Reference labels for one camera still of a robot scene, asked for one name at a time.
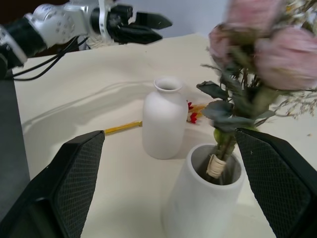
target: black cable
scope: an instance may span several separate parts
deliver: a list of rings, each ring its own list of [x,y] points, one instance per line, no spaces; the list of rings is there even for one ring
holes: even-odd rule
[[[25,74],[25,73],[31,72],[31,71],[33,71],[33,70],[35,70],[35,69],[38,69],[38,68],[40,68],[40,67],[42,67],[42,66],[44,66],[44,65],[46,65],[46,64],[48,64],[48,63],[50,63],[50,62],[52,62],[53,60],[55,60],[55,59],[57,59],[58,57],[60,57],[60,56],[61,56],[67,49],[69,49],[69,47],[72,46],[77,40],[78,40],[78,37],[75,37],[75,38],[71,41],[71,43],[70,43],[65,49],[63,49],[63,50],[62,50],[61,52],[59,52],[56,56],[54,56],[54,57],[48,59],[47,61],[44,61],[43,63],[41,63],[41,64],[39,64],[39,65],[36,65],[36,66],[34,66],[34,67],[32,67],[32,68],[26,69],[26,70],[24,70],[24,71],[22,71],[22,72],[16,73],[16,74],[14,74],[14,75],[10,75],[9,77],[11,78],[11,77],[16,77],[16,76],[23,75],[23,74]]]
[[[14,81],[31,81],[31,80],[34,80],[34,79],[38,79],[39,77],[43,76],[45,73],[47,73],[51,68],[53,68],[53,66],[69,51],[81,46],[83,43],[85,43],[85,41],[87,40],[88,38],[85,38],[83,41],[81,41],[79,44],[77,44],[75,47],[73,48],[68,48],[69,46],[71,46],[71,44],[69,46],[67,46],[65,48],[65,50],[63,51],[63,53],[59,53],[57,55],[58,58],[55,59],[55,61],[53,63],[50,64],[50,66],[48,66],[45,70],[43,70],[43,72],[41,72],[40,74],[32,77],[32,78],[14,78],[13,80]]]

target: dried rose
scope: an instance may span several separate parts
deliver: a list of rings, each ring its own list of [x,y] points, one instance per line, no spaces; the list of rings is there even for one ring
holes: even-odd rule
[[[285,7],[284,0],[231,0],[226,25],[237,32],[256,30],[259,36],[270,33]]]
[[[282,29],[271,40],[257,41],[255,63],[262,81],[272,88],[316,87],[317,38],[305,29]]]
[[[221,26],[216,26],[209,33],[209,52],[213,60],[219,65],[223,66],[230,62],[229,53],[229,39],[226,34],[222,32]]]

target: yellow stick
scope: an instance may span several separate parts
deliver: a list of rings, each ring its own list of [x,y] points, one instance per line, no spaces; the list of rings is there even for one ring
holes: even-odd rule
[[[135,122],[132,122],[132,123],[129,123],[129,124],[113,127],[113,128],[110,128],[110,129],[106,129],[106,130],[104,130],[104,132],[107,135],[107,134],[110,134],[110,133],[116,133],[116,132],[119,132],[119,131],[123,131],[123,130],[127,130],[127,129],[130,129],[130,128],[134,128],[134,127],[137,127],[137,126],[142,126],[142,121],[135,121]]]

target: flower bouquet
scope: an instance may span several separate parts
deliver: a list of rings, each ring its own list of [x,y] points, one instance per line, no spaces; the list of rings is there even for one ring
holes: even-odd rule
[[[221,176],[232,154],[236,128],[257,130],[272,116],[314,114],[316,2],[230,0],[226,21],[209,34],[216,66],[203,66],[217,71],[219,84],[203,82],[197,88],[217,99],[202,110],[217,141],[206,168],[210,182]],[[279,96],[284,101],[274,107]]]

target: vase opening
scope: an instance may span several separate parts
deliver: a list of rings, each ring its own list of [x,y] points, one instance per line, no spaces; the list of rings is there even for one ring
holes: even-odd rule
[[[215,146],[204,145],[194,150],[191,157],[191,165],[200,179],[206,181],[206,170]],[[230,156],[227,165],[219,178],[220,185],[230,185],[238,181],[241,177],[242,168],[235,156]]]
[[[175,77],[163,77],[154,81],[154,86],[160,92],[173,93],[183,87],[183,83]]]

